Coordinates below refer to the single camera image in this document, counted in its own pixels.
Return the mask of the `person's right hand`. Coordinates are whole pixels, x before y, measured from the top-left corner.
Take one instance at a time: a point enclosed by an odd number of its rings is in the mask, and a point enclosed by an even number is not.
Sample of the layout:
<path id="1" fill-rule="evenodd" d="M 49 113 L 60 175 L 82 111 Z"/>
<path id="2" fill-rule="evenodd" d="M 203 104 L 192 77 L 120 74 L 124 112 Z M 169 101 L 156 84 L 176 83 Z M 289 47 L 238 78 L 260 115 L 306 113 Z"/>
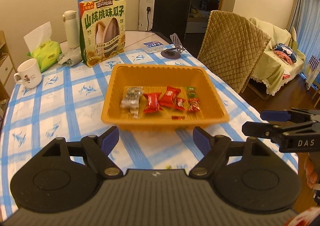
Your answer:
<path id="1" fill-rule="evenodd" d="M 314 170 L 313 162 L 311 161 L 310 157 L 306 157 L 304 161 L 304 170 L 306 174 L 306 181 L 309 188 L 313 188 L 318 180 L 318 175 Z"/>

